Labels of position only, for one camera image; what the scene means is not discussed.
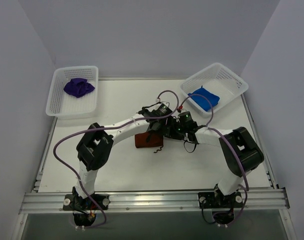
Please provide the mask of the brown towel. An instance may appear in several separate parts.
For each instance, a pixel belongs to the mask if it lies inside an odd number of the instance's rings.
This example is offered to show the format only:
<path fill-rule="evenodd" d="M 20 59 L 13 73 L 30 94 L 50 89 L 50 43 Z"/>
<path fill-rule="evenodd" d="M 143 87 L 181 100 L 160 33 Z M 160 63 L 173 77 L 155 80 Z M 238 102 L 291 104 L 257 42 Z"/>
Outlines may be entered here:
<path fill-rule="evenodd" d="M 161 151 L 164 146 L 163 136 L 157 133 L 140 133 L 134 136 L 136 148 L 157 148 L 154 153 Z"/>

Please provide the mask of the bright blue towel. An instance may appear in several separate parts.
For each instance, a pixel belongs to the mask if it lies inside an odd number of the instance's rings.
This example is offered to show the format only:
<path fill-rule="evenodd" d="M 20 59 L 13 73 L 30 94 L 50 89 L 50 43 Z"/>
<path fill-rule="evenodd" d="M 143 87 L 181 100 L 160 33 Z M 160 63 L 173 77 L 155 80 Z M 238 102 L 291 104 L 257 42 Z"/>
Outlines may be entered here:
<path fill-rule="evenodd" d="M 203 110 L 210 112 L 212 108 L 214 108 L 220 101 L 220 97 L 207 91 L 203 86 L 196 89 L 192 93 L 188 93 L 188 95 L 192 95 L 191 99 Z"/>

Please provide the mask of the purple towel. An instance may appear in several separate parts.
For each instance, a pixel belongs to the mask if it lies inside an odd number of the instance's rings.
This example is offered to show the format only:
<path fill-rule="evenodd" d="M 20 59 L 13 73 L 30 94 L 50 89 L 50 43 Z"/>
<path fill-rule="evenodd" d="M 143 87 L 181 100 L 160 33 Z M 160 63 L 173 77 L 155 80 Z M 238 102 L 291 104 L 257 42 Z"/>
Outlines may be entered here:
<path fill-rule="evenodd" d="M 75 98 L 92 93 L 95 87 L 85 78 L 72 78 L 63 88 L 64 92 Z"/>

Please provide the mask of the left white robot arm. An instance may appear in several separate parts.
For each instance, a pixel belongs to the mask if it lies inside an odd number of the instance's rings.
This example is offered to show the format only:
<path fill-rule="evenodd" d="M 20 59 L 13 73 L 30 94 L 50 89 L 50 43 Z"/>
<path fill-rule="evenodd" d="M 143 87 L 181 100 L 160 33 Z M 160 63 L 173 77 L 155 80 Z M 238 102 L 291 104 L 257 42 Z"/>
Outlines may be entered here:
<path fill-rule="evenodd" d="M 107 163 L 114 145 L 136 134 L 151 130 L 152 124 L 159 124 L 162 117 L 171 113 L 172 110 L 162 103 L 152 111 L 142 108 L 133 117 L 107 125 L 104 130 L 85 133 L 76 146 L 80 176 L 75 186 L 77 196 L 86 199 L 94 194 L 98 170 Z"/>

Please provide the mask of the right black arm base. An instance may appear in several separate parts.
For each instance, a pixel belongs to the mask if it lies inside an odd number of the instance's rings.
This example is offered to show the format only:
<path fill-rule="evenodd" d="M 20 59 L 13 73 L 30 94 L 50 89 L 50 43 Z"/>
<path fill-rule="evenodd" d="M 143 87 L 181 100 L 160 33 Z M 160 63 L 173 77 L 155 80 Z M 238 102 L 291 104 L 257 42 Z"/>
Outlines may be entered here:
<path fill-rule="evenodd" d="M 198 192 L 199 208 L 203 220 L 208 225 L 217 225 L 218 227 L 227 228 L 234 223 L 242 214 L 247 199 L 246 190 L 244 198 L 238 189 L 230 195 L 223 195 L 217 186 L 212 191 Z M 212 220 L 206 219 L 204 210 L 212 211 Z"/>

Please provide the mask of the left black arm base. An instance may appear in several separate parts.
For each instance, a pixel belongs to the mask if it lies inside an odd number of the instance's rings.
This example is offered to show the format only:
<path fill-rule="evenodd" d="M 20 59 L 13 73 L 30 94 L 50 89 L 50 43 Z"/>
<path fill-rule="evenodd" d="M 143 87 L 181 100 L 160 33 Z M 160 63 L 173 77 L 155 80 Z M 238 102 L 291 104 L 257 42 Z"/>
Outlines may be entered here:
<path fill-rule="evenodd" d="M 72 212 L 74 223 L 78 227 L 93 226 L 97 216 L 96 211 L 100 211 L 87 196 L 86 198 L 79 196 L 75 187 L 72 188 L 72 193 L 65 195 L 62 210 Z"/>

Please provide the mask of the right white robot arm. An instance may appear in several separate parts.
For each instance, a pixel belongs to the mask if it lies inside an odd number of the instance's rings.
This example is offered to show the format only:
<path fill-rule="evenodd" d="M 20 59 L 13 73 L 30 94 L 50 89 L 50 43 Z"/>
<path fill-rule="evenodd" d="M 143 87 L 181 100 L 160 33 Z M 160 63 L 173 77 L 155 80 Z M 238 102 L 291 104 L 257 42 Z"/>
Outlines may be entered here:
<path fill-rule="evenodd" d="M 198 125 L 188 111 L 180 113 L 177 117 L 169 117 L 163 135 L 195 146 L 220 147 L 228 167 L 227 173 L 217 183 L 218 190 L 224 196 L 236 192 L 242 182 L 248 190 L 247 175 L 264 161 L 261 149 L 245 127 L 216 129 Z"/>

